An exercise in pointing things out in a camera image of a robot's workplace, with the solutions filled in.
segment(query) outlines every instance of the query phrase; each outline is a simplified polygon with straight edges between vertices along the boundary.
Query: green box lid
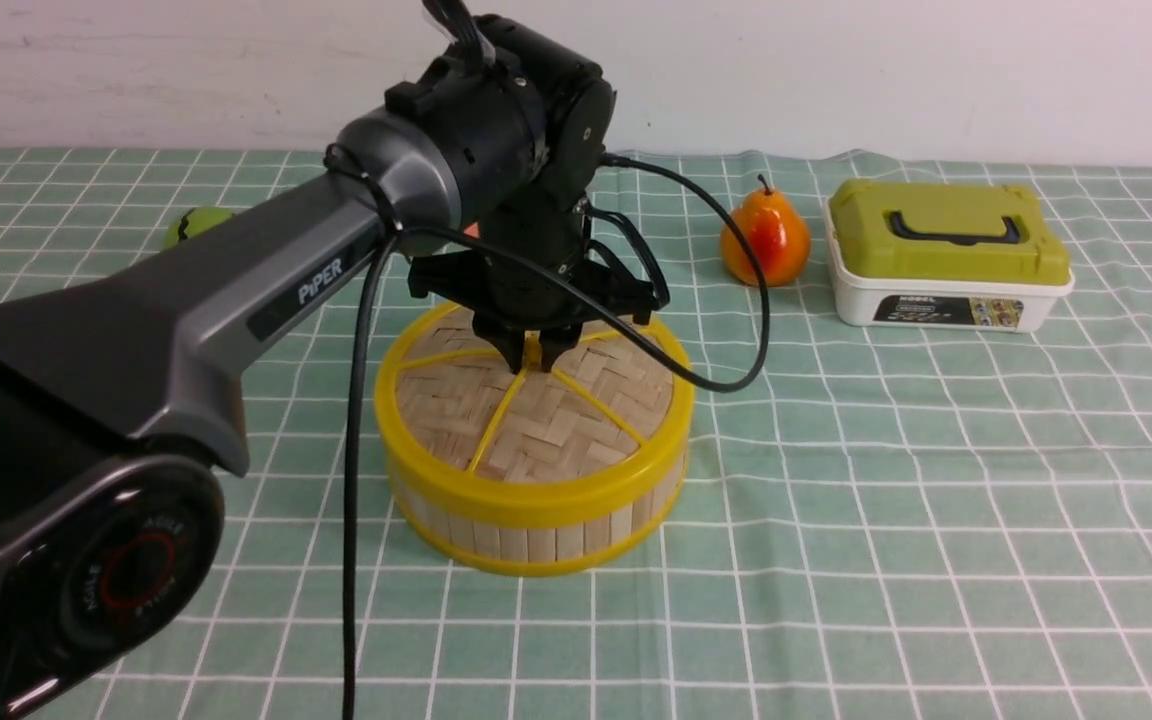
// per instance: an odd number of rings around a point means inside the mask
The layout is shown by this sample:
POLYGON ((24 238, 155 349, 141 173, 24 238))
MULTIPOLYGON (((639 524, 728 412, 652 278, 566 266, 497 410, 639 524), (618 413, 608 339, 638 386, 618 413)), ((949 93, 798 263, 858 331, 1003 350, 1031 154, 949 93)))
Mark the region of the green box lid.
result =
POLYGON ((1069 282, 1069 253, 1028 187, 848 179, 829 218, 847 270, 864 278, 1069 282))

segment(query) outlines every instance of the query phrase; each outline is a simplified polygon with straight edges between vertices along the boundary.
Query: white box base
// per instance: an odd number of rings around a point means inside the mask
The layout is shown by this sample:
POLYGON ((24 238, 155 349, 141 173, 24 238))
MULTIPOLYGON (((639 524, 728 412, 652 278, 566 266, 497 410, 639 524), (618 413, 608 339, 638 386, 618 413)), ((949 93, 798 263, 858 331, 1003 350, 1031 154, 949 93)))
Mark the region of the white box base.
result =
POLYGON ((1043 326, 1056 302, 1074 290, 1073 272, 1069 282, 1062 286, 863 278, 847 270, 842 262, 827 200, 823 204, 823 210, 826 243, 829 248, 833 301, 842 323, 856 327, 895 325, 905 328, 1032 333, 1043 326), (995 301, 1006 306, 1016 302, 1023 304, 1018 312, 1020 319, 1006 323, 1011 314, 1009 308, 1002 313, 1005 319, 1001 323, 993 323, 988 317, 988 309, 995 301), (973 319, 958 313, 955 320, 947 321, 947 313, 938 311, 943 310, 947 304, 982 306, 982 314, 986 316, 973 319), (884 305, 895 309, 895 313, 879 314, 879 309, 884 305), (890 319, 897 314, 903 314, 905 319, 890 319))

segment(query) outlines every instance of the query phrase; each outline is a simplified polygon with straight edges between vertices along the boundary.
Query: robotic arm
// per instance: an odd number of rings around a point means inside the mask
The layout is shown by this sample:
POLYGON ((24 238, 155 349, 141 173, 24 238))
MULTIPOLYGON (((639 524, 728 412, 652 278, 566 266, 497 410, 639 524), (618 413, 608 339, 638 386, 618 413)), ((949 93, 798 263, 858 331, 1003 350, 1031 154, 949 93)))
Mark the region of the robotic arm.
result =
MULTIPOLYGON (((0 304, 0 719, 31 714, 168 624, 214 559, 223 498, 211 472, 248 470, 241 377, 334 291, 367 271, 357 355, 391 252, 408 286, 473 311, 511 369, 539 331, 550 369, 581 325, 649 319, 668 288, 634 225, 591 209, 616 92, 602 69, 526 26, 424 0, 453 38, 416 82, 340 131, 328 172, 100 281, 0 304), (621 228, 641 281, 591 238, 621 228), (462 233, 478 223, 480 237, 462 233), (447 245, 457 252, 440 252, 447 245), (605 264, 594 263, 599 255, 605 264)), ((760 372, 770 325, 759 287, 760 372)), ((346 621, 353 626, 353 483, 362 370, 353 376, 346 469, 346 621)), ((347 647, 353 632, 344 632, 347 647)), ((346 652, 353 717, 353 652, 346 652)))

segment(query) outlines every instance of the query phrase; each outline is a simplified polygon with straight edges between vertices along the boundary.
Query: green fruit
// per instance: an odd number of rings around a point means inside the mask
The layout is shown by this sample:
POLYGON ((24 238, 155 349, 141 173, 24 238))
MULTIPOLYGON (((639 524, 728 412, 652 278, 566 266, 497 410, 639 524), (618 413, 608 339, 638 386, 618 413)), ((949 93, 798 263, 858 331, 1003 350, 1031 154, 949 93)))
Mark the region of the green fruit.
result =
POLYGON ((217 227, 217 225, 225 222, 230 218, 234 218, 237 213, 228 209, 192 209, 187 211, 185 214, 180 215, 180 219, 170 223, 168 227, 168 233, 164 238, 165 247, 174 247, 179 242, 184 242, 191 237, 198 237, 200 234, 209 232, 209 229, 217 227))

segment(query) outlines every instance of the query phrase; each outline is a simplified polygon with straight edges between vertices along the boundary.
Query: plastic storage box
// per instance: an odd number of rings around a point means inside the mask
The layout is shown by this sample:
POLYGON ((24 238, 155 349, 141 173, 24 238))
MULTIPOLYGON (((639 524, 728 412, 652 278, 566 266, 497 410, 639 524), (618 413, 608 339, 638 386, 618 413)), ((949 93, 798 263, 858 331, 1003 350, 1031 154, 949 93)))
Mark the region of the plastic storage box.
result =
POLYGON ((824 219, 851 325, 1033 332, 1074 288, 1069 253, 1023 185, 849 179, 824 219))

